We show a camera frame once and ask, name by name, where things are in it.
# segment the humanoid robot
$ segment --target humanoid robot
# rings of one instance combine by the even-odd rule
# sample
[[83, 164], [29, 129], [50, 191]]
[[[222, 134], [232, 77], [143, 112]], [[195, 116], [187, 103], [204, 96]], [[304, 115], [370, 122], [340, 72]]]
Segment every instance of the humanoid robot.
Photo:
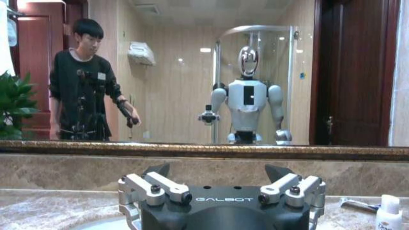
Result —
[[279, 85], [267, 85], [254, 79], [259, 66], [259, 51], [250, 46], [243, 47], [239, 54], [239, 67], [242, 78], [236, 79], [228, 86], [223, 83], [215, 84], [212, 92], [212, 104], [206, 106], [206, 112], [199, 115], [199, 120], [212, 125], [220, 119], [219, 110], [222, 103], [227, 104], [232, 114], [232, 125], [236, 133], [228, 135], [228, 142], [238, 144], [252, 144], [260, 142], [262, 136], [256, 133], [259, 117], [263, 109], [270, 103], [274, 121], [276, 124], [276, 143], [290, 145], [292, 135], [290, 130], [282, 129], [284, 120], [283, 90]]

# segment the man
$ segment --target man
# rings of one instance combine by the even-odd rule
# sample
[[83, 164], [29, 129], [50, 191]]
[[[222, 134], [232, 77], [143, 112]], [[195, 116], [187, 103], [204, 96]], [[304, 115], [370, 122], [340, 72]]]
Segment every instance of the man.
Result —
[[91, 19], [74, 24], [79, 47], [56, 54], [50, 75], [51, 131], [50, 139], [110, 140], [104, 94], [139, 120], [136, 108], [122, 95], [110, 62], [96, 55], [104, 30]]

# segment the white bottle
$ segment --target white bottle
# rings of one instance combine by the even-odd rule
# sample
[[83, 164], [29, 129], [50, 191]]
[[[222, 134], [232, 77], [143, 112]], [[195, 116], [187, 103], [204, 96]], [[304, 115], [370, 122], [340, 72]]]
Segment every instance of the white bottle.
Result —
[[382, 207], [378, 210], [376, 230], [403, 229], [403, 211], [399, 208], [399, 198], [392, 195], [383, 195]]

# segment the name badge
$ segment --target name badge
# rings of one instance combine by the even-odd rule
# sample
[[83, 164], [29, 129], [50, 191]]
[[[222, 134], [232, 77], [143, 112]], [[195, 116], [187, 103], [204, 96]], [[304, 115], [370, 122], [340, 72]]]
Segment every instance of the name badge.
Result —
[[98, 73], [98, 79], [102, 80], [102, 81], [106, 81], [107, 80], [107, 74], [106, 73]]

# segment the chrome robot face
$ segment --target chrome robot face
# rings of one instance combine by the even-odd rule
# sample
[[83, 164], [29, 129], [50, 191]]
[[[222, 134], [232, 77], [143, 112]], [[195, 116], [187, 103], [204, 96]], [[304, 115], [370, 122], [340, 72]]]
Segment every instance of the chrome robot face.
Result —
[[259, 51], [254, 50], [250, 46], [243, 47], [239, 54], [239, 66], [242, 75], [254, 77], [259, 65]]

